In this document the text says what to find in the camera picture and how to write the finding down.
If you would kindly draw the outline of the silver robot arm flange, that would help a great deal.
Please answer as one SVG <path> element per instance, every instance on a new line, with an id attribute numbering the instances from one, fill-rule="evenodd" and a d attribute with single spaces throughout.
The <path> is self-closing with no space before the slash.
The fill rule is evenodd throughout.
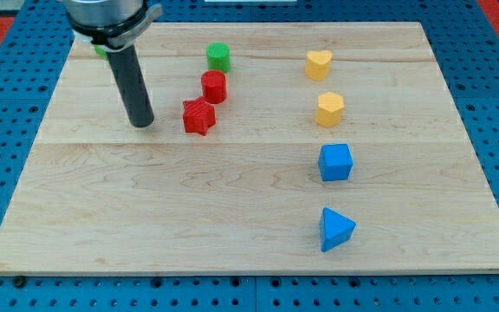
<path id="1" fill-rule="evenodd" d="M 163 15 L 160 3 L 145 0 L 63 0 L 77 35 L 109 50 L 132 46 Z"/>

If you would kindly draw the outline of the green block behind arm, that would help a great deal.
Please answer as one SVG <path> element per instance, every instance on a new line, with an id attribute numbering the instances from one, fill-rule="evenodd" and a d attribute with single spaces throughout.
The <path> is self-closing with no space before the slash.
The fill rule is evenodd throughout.
<path id="1" fill-rule="evenodd" d="M 94 52 L 99 55 L 103 60 L 107 61 L 107 53 L 100 46 L 94 46 Z"/>

